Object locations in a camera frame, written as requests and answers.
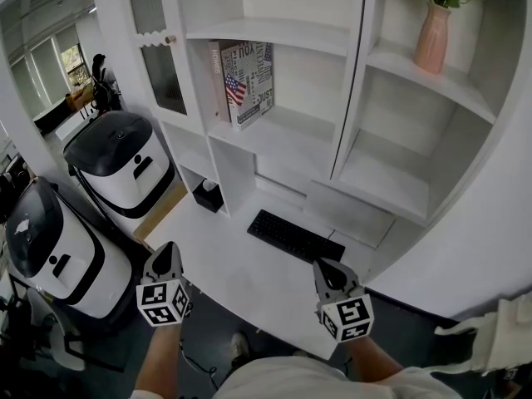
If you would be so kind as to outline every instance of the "keyboard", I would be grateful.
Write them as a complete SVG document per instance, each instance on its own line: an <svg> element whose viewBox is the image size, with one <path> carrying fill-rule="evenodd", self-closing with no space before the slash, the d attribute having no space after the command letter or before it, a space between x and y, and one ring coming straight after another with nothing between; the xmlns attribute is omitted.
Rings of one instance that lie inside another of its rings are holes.
<svg viewBox="0 0 532 399"><path fill-rule="evenodd" d="M346 249L263 209L249 226L248 234L310 264L320 257L339 262Z"/></svg>

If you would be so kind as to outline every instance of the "vase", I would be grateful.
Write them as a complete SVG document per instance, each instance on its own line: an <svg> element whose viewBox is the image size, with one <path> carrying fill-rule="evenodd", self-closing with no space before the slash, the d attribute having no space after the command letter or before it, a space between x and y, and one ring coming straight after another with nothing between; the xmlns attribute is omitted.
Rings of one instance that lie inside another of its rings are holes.
<svg viewBox="0 0 532 399"><path fill-rule="evenodd" d="M446 58L447 19L451 11L433 2L429 2L428 7L417 41L414 62L425 71L439 74Z"/></svg>

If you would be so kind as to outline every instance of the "forearm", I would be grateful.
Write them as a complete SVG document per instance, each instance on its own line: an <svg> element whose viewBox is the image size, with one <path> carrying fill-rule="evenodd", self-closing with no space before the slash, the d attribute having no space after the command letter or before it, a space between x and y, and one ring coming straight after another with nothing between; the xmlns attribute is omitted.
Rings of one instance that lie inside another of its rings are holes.
<svg viewBox="0 0 532 399"><path fill-rule="evenodd" d="M164 399L177 396L177 364L180 355L181 325L155 330L135 389L156 393Z"/></svg>
<svg viewBox="0 0 532 399"><path fill-rule="evenodd" d="M347 349L363 382L380 382L403 369L370 337L359 338L347 343Z"/></svg>

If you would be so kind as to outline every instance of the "tissue box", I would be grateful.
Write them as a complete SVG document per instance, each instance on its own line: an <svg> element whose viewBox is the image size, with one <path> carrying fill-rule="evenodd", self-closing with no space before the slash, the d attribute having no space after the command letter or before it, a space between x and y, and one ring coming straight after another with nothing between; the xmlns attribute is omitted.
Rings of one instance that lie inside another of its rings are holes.
<svg viewBox="0 0 532 399"><path fill-rule="evenodd" d="M212 190L206 190L203 187L203 182L201 182L194 192L192 192L192 195L199 205L209 209L213 213L218 212L220 207L224 204L219 185L216 185Z"/></svg>

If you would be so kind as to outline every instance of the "american flag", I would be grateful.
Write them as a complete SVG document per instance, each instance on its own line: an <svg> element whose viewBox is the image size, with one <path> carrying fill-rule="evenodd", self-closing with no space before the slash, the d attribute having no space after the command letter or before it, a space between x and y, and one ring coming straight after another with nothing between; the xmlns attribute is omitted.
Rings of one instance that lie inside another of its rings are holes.
<svg viewBox="0 0 532 399"><path fill-rule="evenodd" d="M264 51L264 60L267 62L272 61L272 43L266 43L266 50Z"/></svg>
<svg viewBox="0 0 532 399"><path fill-rule="evenodd" d="M246 85L236 81L230 74L225 77L225 90L228 96L238 106L242 106L244 95L246 93Z"/></svg>

